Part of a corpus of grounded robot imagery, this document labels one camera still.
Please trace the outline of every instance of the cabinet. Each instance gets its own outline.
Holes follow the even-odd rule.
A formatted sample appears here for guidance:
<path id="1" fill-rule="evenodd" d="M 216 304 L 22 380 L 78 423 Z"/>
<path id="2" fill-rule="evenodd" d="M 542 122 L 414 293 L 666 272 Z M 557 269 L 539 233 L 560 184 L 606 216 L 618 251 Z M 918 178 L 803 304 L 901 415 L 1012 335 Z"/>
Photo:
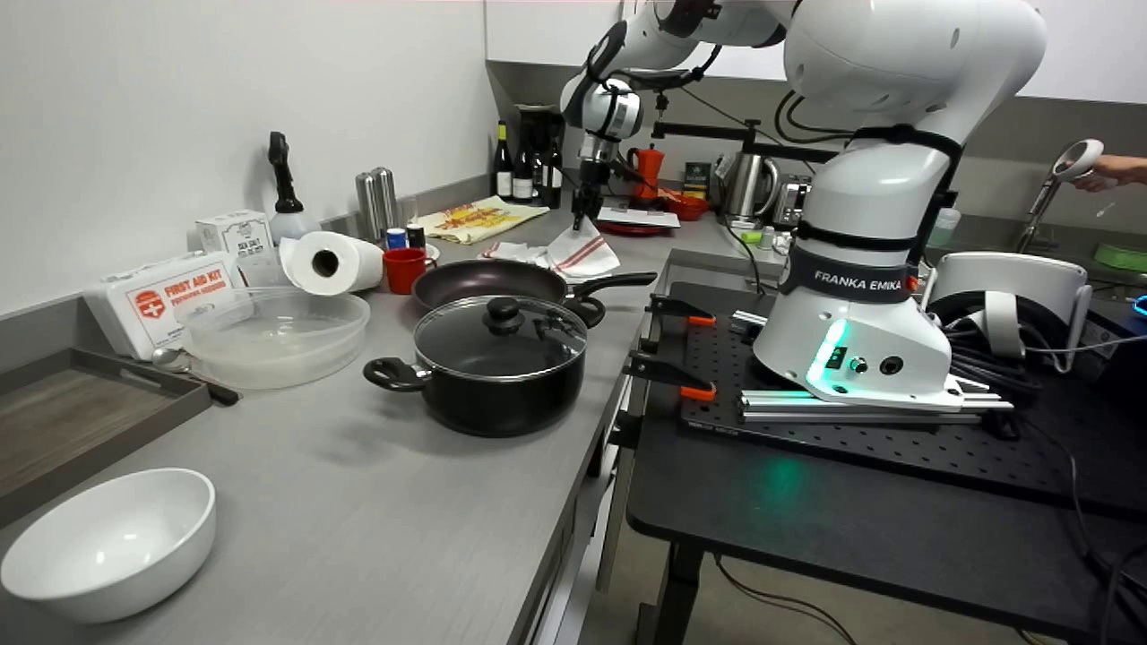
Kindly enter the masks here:
<path id="1" fill-rule="evenodd" d="M 1033 0 L 1048 57 L 1021 96 L 1147 103 L 1147 0 Z M 489 0 L 489 60 L 582 65 L 634 0 Z M 781 46 L 723 52 L 713 79 L 785 79 Z"/>

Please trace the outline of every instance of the paper towel roll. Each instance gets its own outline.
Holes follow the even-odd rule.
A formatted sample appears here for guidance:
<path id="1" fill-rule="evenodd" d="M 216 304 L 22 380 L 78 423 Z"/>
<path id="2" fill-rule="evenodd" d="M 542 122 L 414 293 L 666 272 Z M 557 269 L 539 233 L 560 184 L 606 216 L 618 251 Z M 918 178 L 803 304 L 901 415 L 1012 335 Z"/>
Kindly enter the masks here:
<path id="1" fill-rule="evenodd" d="M 337 298 L 352 290 L 378 290 L 383 275 L 383 251 L 378 245 L 321 229 L 294 245 L 284 269 L 304 293 Z"/>

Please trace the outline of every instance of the pan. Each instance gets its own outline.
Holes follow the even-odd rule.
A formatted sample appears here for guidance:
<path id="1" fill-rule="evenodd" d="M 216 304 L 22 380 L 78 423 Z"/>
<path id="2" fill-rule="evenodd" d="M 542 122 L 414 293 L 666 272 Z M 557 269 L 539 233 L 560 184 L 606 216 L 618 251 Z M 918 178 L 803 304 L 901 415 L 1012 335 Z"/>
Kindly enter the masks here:
<path id="1" fill-rule="evenodd" d="M 606 287 L 648 287 L 655 272 L 622 272 L 570 287 L 560 272 L 525 262 L 453 262 L 419 275 L 416 308 L 429 313 L 460 298 L 482 293 L 518 293 L 548 304 L 562 304 L 586 320 L 586 326 L 598 326 L 606 320 L 606 304 L 591 298 Z"/>

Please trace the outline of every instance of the stainless steel counter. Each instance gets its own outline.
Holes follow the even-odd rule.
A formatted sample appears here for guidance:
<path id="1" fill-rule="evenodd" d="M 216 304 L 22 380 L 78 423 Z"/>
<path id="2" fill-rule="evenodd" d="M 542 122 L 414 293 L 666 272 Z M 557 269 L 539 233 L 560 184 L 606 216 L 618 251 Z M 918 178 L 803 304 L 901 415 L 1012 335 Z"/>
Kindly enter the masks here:
<path id="1" fill-rule="evenodd" d="M 542 245 L 566 224 L 544 216 L 509 241 Z M 623 269 L 660 269 L 671 249 L 736 253 L 713 220 L 609 245 Z M 444 253 L 484 249 L 444 245 Z M 407 298 L 378 293 L 370 341 L 337 376 L 207 409 L 94 478 L 192 467 L 216 480 L 218 541 L 192 587 L 113 626 L 71 626 L 0 596 L 0 645 L 518 640 L 609 419 L 646 293 L 598 293 L 609 317 L 591 330 L 578 404 L 513 441 L 453 433 L 427 419 L 419 394 L 359 376 L 366 357 L 414 357 Z M 0 534 L 0 553 L 34 515 Z"/>

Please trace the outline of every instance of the cup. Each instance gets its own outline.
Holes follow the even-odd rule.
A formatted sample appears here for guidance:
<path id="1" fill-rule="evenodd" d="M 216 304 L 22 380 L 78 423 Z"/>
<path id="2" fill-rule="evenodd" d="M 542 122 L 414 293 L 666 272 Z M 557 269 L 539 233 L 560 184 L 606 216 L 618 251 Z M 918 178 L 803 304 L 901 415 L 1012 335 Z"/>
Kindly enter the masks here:
<path id="1" fill-rule="evenodd" d="M 666 154 L 655 149 L 655 148 L 646 148 L 646 149 L 630 148 L 628 163 L 630 163 L 630 169 L 638 172 L 638 185 L 634 185 L 634 200 L 638 200 L 638 204 L 655 200 L 662 158 L 666 158 Z"/>
<path id="2" fill-rule="evenodd" d="M 414 293 L 419 275 L 427 272 L 427 249 L 388 249 L 383 272 L 390 293 Z"/>

